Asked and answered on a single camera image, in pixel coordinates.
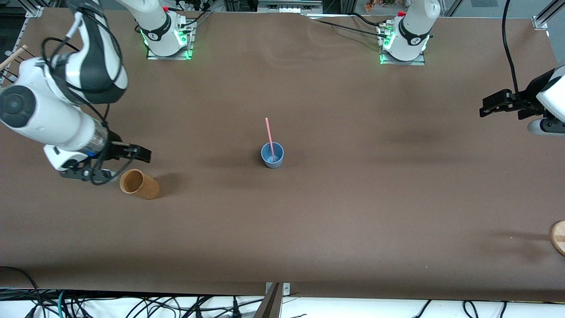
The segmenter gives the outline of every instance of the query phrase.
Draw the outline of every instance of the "round wooden object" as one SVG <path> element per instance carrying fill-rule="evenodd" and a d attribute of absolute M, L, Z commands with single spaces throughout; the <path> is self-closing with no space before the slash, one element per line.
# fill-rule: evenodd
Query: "round wooden object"
<path fill-rule="evenodd" d="M 559 254 L 565 256 L 565 221 L 556 222 L 551 226 L 549 238 Z"/>

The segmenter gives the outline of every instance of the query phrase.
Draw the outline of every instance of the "white floor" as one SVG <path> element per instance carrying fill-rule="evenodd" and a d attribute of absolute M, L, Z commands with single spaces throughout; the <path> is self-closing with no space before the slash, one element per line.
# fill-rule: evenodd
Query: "white floor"
<path fill-rule="evenodd" d="M 243 303 L 260 297 L 238 297 L 238 302 Z M 178 298 L 181 307 L 190 307 L 195 298 Z M 139 302 L 138 299 L 97 300 L 88 302 L 84 308 L 93 318 L 125 318 L 127 313 Z M 297 298 L 285 297 L 283 300 L 281 318 L 294 318 L 303 314 L 305 318 L 331 318 L 331 317 L 355 317 L 355 318 L 412 318 L 415 317 L 425 303 L 424 300 L 384 300 L 384 299 L 343 299 L 343 298 Z M 498 318 L 502 303 L 500 302 L 474 302 L 480 318 Z M 0 318 L 23 318 L 33 308 L 30 301 L 0 301 Z M 201 308 L 232 307 L 232 297 L 219 296 L 210 299 Z M 259 303 L 240 308 L 245 313 L 253 313 L 259 307 Z M 470 306 L 468 310 L 474 318 Z M 48 311 L 48 318 L 58 318 L 57 315 Z M 203 312 L 203 318 L 212 318 L 221 311 Z M 145 310 L 137 318 L 145 318 Z M 43 317 L 40 309 L 37 309 L 34 318 Z M 174 318 L 170 310 L 159 309 L 153 318 Z M 461 301 L 434 300 L 425 310 L 422 318 L 466 318 Z M 561 304 L 537 304 L 537 303 L 509 303 L 504 318 L 531 318 L 531 317 L 565 317 L 565 305 Z"/>

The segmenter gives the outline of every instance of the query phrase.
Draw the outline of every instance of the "tabletop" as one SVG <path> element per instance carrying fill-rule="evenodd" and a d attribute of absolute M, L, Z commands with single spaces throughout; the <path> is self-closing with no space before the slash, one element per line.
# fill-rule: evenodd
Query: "tabletop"
<path fill-rule="evenodd" d="M 108 122 L 153 151 L 132 167 L 163 196 L 63 179 L 0 126 L 3 265 L 53 289 L 563 299 L 547 236 L 565 218 L 563 140 L 515 113 L 479 118 L 511 88 L 499 19 L 439 18 L 427 64 L 395 66 L 374 37 L 298 14 L 213 13 L 192 60 L 148 61 L 130 13 L 106 14 L 129 76 Z M 71 24 L 48 8 L 21 43 L 38 54 Z M 530 20 L 508 21 L 508 44 L 521 88 L 556 66 Z M 259 155 L 265 117 L 285 149 L 276 170 Z"/>

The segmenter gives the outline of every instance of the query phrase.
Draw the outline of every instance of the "wooden stick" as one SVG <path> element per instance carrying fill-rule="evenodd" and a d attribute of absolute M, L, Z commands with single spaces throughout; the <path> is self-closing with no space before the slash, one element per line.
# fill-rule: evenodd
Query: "wooden stick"
<path fill-rule="evenodd" d="M 16 50 L 16 52 L 12 53 L 4 62 L 0 63 L 0 70 L 6 68 L 8 64 L 10 64 L 14 59 L 16 59 L 16 57 L 18 57 L 21 53 L 25 52 L 27 48 L 28 46 L 24 44 L 18 50 Z"/>

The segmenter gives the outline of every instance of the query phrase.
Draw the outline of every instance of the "brown cup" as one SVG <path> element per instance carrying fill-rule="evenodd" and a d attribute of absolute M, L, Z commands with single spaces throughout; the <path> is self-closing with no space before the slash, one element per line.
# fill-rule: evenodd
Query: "brown cup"
<path fill-rule="evenodd" d="M 131 169 L 121 175 L 120 189 L 124 193 L 133 194 L 142 199 L 153 200 L 159 197 L 161 185 L 145 173 Z"/>

